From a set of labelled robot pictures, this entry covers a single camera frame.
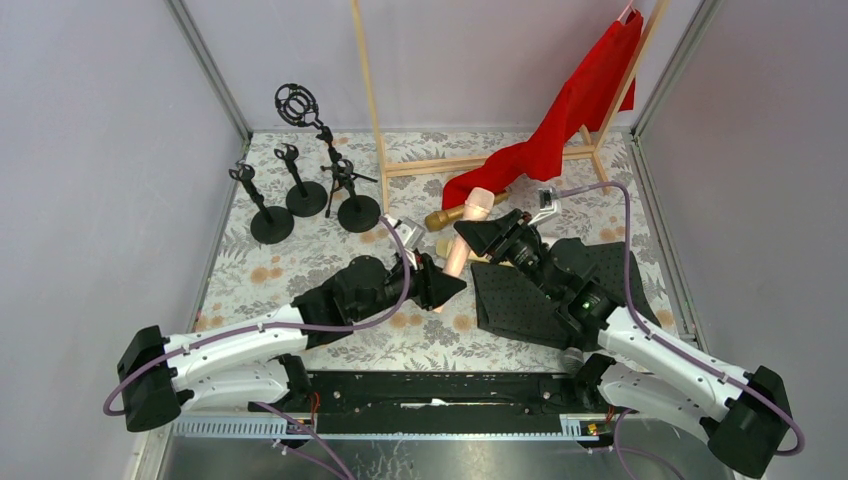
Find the pink microphone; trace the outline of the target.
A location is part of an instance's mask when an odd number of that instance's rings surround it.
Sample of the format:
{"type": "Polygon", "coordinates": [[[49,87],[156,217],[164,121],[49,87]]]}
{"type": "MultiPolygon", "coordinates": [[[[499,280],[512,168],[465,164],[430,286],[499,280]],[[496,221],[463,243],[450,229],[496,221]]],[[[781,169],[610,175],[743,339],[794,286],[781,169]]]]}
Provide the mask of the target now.
{"type": "Polygon", "coordinates": [[[447,237],[436,243],[436,253],[443,257],[442,271],[451,277],[462,279],[469,269],[469,258],[474,252],[469,228],[485,221],[494,207],[496,194],[481,187],[471,190],[465,200],[459,220],[454,224],[456,234],[451,241],[447,237]]]}

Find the black round-base mic stand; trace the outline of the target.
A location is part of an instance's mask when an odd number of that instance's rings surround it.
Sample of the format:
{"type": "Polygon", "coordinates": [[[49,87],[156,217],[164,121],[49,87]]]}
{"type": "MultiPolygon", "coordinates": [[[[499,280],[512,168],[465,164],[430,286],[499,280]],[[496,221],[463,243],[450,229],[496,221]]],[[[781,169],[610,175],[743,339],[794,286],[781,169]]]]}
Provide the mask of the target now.
{"type": "Polygon", "coordinates": [[[338,209],[338,220],[340,225],[348,232],[363,233],[372,229],[379,220],[380,205],[367,195],[360,195],[355,190],[355,181],[364,179],[376,183],[375,178],[358,174],[354,171],[353,163],[347,159],[340,159],[335,164],[333,174],[338,186],[346,190],[349,198],[344,200],[338,209]]]}

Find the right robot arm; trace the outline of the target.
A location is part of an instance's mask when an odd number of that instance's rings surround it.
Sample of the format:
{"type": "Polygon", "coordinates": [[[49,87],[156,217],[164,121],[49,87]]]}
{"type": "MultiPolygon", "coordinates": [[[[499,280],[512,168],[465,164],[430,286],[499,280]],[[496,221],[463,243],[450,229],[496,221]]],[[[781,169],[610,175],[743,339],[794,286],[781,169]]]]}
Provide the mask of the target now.
{"type": "Polygon", "coordinates": [[[550,316],[568,346],[615,352],[650,371],[648,379],[627,372],[627,387],[607,368],[598,382],[607,402],[680,427],[735,472],[762,478],[796,426],[782,377],[765,366],[749,372],[669,335],[633,306],[628,265],[618,295],[602,284],[593,248],[578,238],[548,244],[526,217],[515,210],[497,220],[460,220],[455,229],[475,254],[494,265],[510,262],[554,306],[550,316]]]}

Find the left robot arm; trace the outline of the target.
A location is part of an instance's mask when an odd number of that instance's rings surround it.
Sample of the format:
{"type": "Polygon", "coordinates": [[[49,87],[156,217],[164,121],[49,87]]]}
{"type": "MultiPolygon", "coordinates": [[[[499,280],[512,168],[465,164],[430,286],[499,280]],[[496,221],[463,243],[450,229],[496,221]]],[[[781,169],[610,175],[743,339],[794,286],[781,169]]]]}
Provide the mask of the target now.
{"type": "Polygon", "coordinates": [[[137,433],[188,411],[273,404],[307,388],[297,354],[388,319],[407,300],[432,311],[466,286],[427,254],[396,260],[387,268],[359,256],[290,303],[233,325],[170,336],[157,325],[137,331],[117,363],[119,385],[104,413],[137,433]]]}

